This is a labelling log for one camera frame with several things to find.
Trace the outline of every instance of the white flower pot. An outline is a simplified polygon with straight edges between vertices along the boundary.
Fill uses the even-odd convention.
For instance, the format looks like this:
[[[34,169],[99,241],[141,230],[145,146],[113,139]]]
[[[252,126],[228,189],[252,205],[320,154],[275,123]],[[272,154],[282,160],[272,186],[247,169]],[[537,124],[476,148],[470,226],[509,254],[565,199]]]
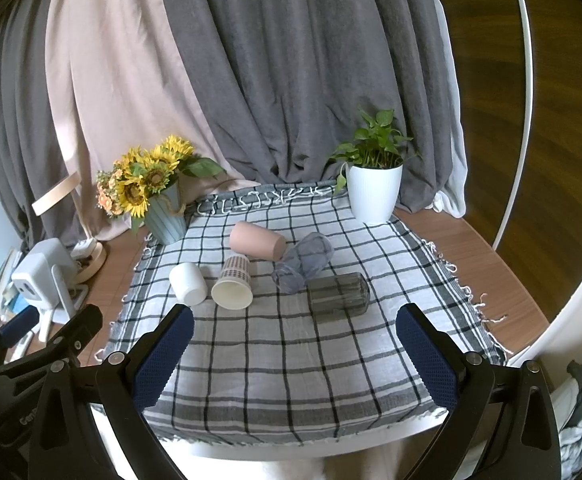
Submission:
[[[391,218],[400,192],[402,166],[367,170],[346,165],[346,186],[353,215],[365,224],[383,224]]]

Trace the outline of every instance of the gray curtain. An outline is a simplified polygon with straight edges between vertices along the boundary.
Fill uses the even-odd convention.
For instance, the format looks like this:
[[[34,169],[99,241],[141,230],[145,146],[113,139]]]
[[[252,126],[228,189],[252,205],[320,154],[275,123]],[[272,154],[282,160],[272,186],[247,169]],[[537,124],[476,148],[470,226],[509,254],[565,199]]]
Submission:
[[[358,108],[394,108],[421,158],[401,204],[431,203],[452,168],[450,91],[434,0],[164,0],[226,159],[260,182],[333,176]]]
[[[67,176],[46,91],[50,0],[14,0],[0,19],[0,201],[23,245],[84,237],[70,196],[41,217],[31,204]]]

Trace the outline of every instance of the pothos plant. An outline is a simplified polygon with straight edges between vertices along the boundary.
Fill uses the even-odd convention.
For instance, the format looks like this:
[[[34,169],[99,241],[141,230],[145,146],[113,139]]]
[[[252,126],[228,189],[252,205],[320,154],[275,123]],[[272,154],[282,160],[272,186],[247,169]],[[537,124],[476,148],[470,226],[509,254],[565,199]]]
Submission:
[[[360,110],[360,115],[367,127],[354,131],[353,141],[342,142],[331,158],[371,170],[390,170],[404,164],[409,158],[405,158],[405,143],[413,140],[413,137],[402,135],[392,126],[393,110],[380,110],[375,117]],[[344,164],[338,175],[335,192],[339,192],[346,186],[346,177],[342,174],[343,169]]]

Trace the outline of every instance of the sunflower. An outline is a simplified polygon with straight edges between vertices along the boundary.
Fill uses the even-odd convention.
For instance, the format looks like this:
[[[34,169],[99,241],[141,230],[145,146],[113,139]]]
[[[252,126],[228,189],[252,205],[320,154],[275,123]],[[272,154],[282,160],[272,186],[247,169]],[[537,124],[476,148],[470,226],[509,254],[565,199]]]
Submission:
[[[142,183],[149,193],[159,193],[167,187],[168,178],[173,174],[173,170],[167,164],[149,157],[145,157],[142,164],[146,170],[142,177]]]
[[[122,157],[119,160],[120,163],[119,167],[125,174],[131,174],[129,166],[133,162],[138,162],[141,158],[142,158],[142,148],[140,148],[139,146],[133,146],[132,148],[129,149],[128,152],[122,155]]]
[[[150,152],[147,152],[148,156],[144,157],[144,162],[146,163],[149,158],[152,158],[154,161],[163,162],[166,164],[172,171],[175,171],[180,160],[178,156],[173,153],[171,150],[165,150],[159,144],[153,148]]]
[[[162,148],[165,148],[170,152],[177,153],[180,160],[187,156],[193,155],[195,150],[193,145],[188,142],[188,140],[184,140],[182,137],[177,137],[175,135],[170,135],[164,139],[164,142],[162,142]]]
[[[129,178],[118,182],[117,195],[120,199],[120,207],[131,213],[131,216],[141,218],[149,208],[146,199],[146,189],[139,178]]]

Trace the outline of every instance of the screw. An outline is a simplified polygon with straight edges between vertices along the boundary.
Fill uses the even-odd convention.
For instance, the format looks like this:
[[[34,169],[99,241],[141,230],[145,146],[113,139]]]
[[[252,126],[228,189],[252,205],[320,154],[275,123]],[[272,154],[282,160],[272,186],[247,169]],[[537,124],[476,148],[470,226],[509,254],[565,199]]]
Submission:
[[[122,361],[124,361],[124,353],[123,352],[113,352],[108,357],[107,361],[112,365],[119,365]]]
[[[477,352],[466,352],[464,357],[466,358],[466,362],[468,362],[469,365],[477,366],[482,364],[483,361],[482,356]]]
[[[64,361],[55,361],[51,365],[51,371],[55,374],[62,370],[62,368],[64,368]]]
[[[540,365],[535,361],[527,361],[526,367],[529,369],[530,372],[536,374],[540,371]]]

